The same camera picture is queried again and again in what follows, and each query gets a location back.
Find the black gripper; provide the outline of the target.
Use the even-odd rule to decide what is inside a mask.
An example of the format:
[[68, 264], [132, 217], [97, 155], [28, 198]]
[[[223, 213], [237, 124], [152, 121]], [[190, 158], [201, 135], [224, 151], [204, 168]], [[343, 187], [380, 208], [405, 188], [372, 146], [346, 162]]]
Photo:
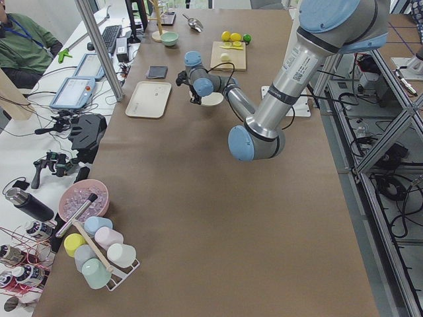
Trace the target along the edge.
[[190, 99], [191, 103], [198, 105], [202, 104], [202, 98], [195, 91], [194, 86], [190, 84], [186, 71], [181, 71], [180, 73], [178, 73], [175, 82], [178, 87], [180, 87], [182, 84], [187, 85], [189, 87], [190, 92], [192, 93], [192, 98]]

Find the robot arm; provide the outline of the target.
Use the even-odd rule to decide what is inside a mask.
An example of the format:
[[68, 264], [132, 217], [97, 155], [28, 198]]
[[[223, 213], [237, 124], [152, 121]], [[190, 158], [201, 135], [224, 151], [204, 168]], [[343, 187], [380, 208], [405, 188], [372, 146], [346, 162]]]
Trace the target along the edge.
[[223, 95], [242, 125], [231, 129], [228, 146], [240, 161], [270, 159], [279, 155], [285, 136], [279, 125], [317, 72], [331, 55], [374, 50], [385, 45], [389, 1], [302, 1], [296, 43], [258, 106], [232, 77], [212, 75], [202, 65], [199, 52], [184, 56], [185, 69], [177, 85], [188, 85], [191, 102], [213, 92]]

